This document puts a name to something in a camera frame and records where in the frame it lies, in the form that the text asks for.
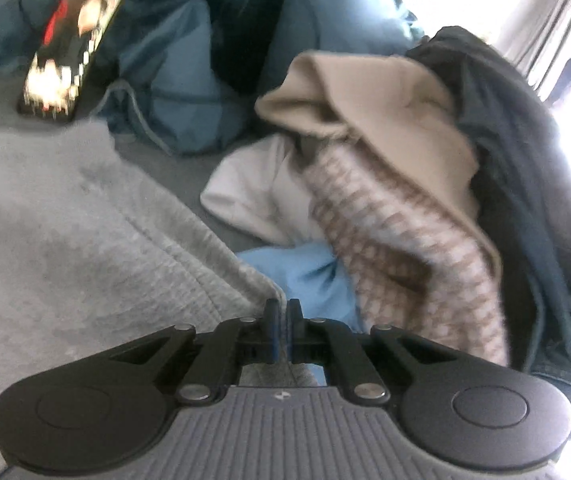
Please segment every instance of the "phone screen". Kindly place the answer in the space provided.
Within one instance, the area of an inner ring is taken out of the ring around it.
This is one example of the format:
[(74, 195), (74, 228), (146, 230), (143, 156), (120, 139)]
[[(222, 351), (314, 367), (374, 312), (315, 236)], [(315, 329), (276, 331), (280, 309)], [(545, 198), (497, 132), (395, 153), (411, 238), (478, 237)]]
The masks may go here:
[(25, 78), (19, 111), (72, 120), (94, 53), (121, 1), (60, 1)]

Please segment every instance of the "brown and white checkered fabric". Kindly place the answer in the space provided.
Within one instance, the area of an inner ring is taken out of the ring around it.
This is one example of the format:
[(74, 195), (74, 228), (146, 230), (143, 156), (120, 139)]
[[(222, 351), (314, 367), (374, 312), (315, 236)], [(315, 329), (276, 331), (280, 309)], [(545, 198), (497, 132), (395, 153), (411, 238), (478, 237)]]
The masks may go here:
[(507, 365), (485, 255), (432, 197), (363, 142), (331, 142), (305, 171), (312, 215), (350, 273), (369, 328), (391, 323)]

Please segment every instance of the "white curtain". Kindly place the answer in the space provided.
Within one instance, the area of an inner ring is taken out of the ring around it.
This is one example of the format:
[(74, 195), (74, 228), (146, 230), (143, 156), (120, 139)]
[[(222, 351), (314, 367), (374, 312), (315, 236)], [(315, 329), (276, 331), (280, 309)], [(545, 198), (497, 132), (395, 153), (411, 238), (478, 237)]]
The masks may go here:
[(546, 99), (571, 57), (571, 0), (522, 0), (494, 46)]

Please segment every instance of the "ribbed gray surface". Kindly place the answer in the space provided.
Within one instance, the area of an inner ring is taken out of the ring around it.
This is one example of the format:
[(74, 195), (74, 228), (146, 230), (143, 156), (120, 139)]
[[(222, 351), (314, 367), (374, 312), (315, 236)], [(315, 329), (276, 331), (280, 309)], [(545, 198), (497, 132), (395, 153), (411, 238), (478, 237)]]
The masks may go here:
[[(11, 469), (4, 480), (43, 480)], [(231, 388), (184, 410), (145, 456), (84, 480), (561, 480), (552, 466), (523, 474), (469, 472), (414, 446), (381, 410), (336, 388)]]

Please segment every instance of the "white garment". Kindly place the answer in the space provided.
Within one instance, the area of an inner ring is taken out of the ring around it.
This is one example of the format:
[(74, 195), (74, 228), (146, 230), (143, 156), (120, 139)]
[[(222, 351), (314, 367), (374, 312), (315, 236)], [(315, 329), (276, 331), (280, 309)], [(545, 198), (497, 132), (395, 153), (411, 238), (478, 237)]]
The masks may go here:
[(284, 247), (325, 239), (310, 218), (311, 201), (294, 142), (283, 134), (225, 157), (201, 193), (201, 204), (213, 215)]

